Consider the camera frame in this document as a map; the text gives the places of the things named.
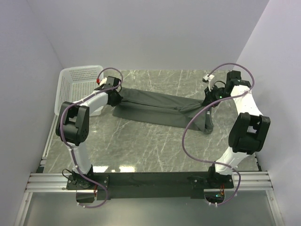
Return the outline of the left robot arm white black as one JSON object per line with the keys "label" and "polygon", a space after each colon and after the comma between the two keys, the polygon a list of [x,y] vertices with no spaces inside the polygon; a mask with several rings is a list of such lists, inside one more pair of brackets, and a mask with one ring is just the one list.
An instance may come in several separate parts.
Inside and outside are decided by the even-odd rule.
{"label": "left robot arm white black", "polygon": [[87,154],[85,140],[89,135],[90,115],[105,105],[115,107],[121,103],[123,79],[108,76],[96,79],[98,87],[94,91],[75,102],[62,103],[56,135],[68,148],[72,160],[70,182],[83,189],[94,184],[93,166]]}

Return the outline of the dark grey t shirt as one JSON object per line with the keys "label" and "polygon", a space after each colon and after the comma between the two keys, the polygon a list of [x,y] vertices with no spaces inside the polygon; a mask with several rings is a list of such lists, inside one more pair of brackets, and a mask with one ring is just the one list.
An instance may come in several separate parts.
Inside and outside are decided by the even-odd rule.
{"label": "dark grey t shirt", "polygon": [[202,99],[172,96],[139,89],[123,88],[123,97],[113,116],[169,127],[186,128],[191,119],[204,108]]}

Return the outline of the white perforated plastic basket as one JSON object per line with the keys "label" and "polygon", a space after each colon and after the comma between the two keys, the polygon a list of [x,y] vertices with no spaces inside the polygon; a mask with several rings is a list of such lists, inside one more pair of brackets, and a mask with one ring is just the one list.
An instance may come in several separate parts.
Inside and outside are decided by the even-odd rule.
{"label": "white perforated plastic basket", "polygon": [[55,115],[59,115],[63,102],[76,102],[97,88],[96,78],[103,70],[100,65],[65,68],[60,71],[55,98]]}

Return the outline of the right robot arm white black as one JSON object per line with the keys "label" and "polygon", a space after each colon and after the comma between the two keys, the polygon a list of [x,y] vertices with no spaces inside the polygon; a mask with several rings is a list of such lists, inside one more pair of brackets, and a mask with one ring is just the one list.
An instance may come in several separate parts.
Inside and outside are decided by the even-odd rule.
{"label": "right robot arm white black", "polygon": [[220,88],[216,86],[218,81],[214,75],[205,75],[203,82],[207,84],[203,106],[213,108],[218,106],[222,99],[233,99],[238,113],[229,133],[229,146],[221,158],[209,168],[206,177],[207,184],[217,188],[220,184],[228,183],[232,170],[244,158],[263,148],[270,118],[258,109],[252,95],[252,85],[241,78],[239,71],[228,72],[226,81]]}

